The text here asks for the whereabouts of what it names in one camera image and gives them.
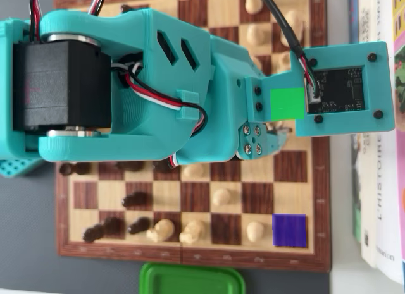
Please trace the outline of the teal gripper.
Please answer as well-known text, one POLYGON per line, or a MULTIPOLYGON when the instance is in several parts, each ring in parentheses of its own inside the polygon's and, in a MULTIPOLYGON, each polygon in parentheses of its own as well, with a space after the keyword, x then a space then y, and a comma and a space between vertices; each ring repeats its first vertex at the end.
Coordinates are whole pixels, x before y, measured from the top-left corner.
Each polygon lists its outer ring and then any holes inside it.
MULTIPOLYGON (((208 114, 205 128, 173 155, 176 164, 225 162, 234 156, 252 159, 240 142, 239 129, 247 123, 245 78, 263 77, 246 48, 212 35, 211 80, 203 108, 208 114)), ((267 153, 280 152, 293 129, 285 121, 266 122, 267 153)))

